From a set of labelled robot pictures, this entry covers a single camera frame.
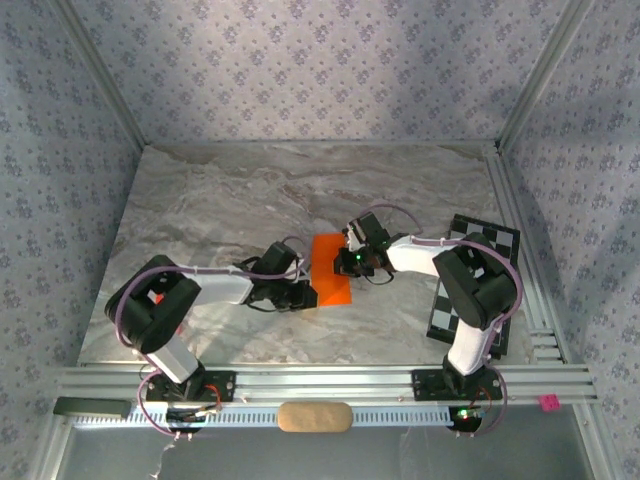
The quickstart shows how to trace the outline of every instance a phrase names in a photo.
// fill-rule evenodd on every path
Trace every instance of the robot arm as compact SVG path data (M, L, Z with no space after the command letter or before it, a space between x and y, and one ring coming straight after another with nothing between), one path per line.
M185 399L193 399L201 390L197 379L203 368L176 333L191 307L223 302L258 308L253 304L267 300L273 311L313 308L317 294L301 278L299 261L298 254L282 242L273 243L262 257L220 269L226 273L218 275L198 274L157 255L109 299L105 314L116 323L118 305L135 281L122 310L121 332L182 389ZM158 273L142 275L151 269Z
M387 272L418 272L440 277L460 317L455 339L443 360L447 386L454 393L474 381L483 369L483 355L497 319L516 300L516 286L505 267L491 255L469 246L416 244L411 236L391 237L371 212L343 231L347 247L334 262L337 274L371 276ZM479 233L464 240L492 249Z

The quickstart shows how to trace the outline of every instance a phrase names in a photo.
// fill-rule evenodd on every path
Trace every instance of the pink sticker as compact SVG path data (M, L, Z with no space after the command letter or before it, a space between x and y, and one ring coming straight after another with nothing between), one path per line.
M560 401L558 400L558 396L553 393L550 395L542 395L538 397L538 401L540 402L540 406L542 407L543 412L553 412L554 410L560 410Z

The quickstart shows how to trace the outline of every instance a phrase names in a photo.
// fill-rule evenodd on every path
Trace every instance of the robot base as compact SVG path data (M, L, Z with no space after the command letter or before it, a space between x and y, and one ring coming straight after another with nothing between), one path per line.
M181 385L173 383L165 375L158 375L149 382L147 402L203 402L216 403L216 393L206 385L213 385L220 394L220 402L233 401L236 388L236 372L206 371L199 369L189 380Z
M467 380L469 381L455 393L445 383L444 370L413 370L411 372L413 398L417 402L455 400L471 402L484 388L491 395L491 400L502 400L498 376L492 370L481 368Z

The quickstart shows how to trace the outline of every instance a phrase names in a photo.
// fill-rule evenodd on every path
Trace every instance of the sponge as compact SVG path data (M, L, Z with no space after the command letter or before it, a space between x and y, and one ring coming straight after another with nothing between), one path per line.
M287 402L278 409L278 426L289 433L342 433L352 423L353 412L346 403Z

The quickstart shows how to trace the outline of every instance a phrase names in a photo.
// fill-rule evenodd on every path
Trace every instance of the wall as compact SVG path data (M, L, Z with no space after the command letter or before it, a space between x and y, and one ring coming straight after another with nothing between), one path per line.
M508 160L565 334L640 478L640 6L595 3Z
M166 144L495 138L566 2L73 3Z
M0 478L24 478L137 160L46 2L0 2Z

